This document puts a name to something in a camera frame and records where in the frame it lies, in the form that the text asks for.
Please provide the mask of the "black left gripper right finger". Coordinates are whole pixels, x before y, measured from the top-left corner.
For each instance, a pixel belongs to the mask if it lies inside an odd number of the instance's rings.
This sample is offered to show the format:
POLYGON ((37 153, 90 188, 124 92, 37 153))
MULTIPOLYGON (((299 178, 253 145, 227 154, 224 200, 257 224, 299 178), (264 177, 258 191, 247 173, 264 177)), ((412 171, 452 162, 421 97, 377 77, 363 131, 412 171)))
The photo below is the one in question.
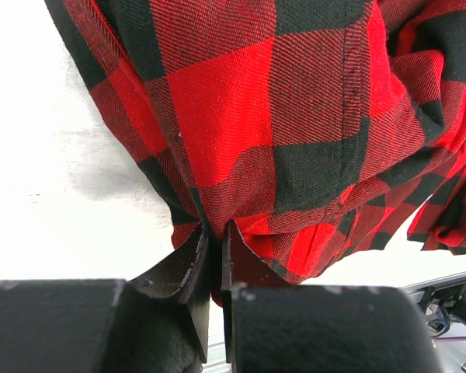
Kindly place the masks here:
POLYGON ((231 298, 234 284, 251 287, 289 287, 290 284, 273 271, 247 245, 235 221, 229 221, 222 243, 221 300, 224 316, 226 361, 232 362, 231 298))

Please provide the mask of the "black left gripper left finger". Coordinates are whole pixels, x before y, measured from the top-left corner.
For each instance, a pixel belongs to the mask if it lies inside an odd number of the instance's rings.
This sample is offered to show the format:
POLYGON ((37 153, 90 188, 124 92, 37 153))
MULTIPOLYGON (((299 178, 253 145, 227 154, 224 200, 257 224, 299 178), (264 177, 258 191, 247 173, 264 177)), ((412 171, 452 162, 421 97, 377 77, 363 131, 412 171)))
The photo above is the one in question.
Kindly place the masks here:
POLYGON ((207 361, 210 255, 207 233, 198 225, 186 241, 152 268, 129 281, 151 303, 176 314, 200 362, 207 361))

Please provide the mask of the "red black plaid shirt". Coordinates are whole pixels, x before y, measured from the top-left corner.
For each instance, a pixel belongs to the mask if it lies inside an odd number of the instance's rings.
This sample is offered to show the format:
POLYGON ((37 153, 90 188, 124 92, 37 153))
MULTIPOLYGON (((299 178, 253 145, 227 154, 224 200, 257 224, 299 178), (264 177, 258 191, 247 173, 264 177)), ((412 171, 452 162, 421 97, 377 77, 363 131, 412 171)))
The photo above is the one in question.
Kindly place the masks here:
POLYGON ((466 1, 49 1, 172 244, 234 222, 300 284, 406 220, 466 254, 466 1))

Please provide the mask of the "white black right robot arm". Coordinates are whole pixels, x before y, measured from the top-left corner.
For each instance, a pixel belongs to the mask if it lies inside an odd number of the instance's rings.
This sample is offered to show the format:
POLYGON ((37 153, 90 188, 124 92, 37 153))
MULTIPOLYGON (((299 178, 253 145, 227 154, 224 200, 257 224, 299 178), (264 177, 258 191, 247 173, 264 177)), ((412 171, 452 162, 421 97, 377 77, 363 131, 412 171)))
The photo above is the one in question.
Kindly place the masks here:
POLYGON ((453 324, 466 327, 466 271, 403 287, 426 320, 430 336, 449 340, 453 324))

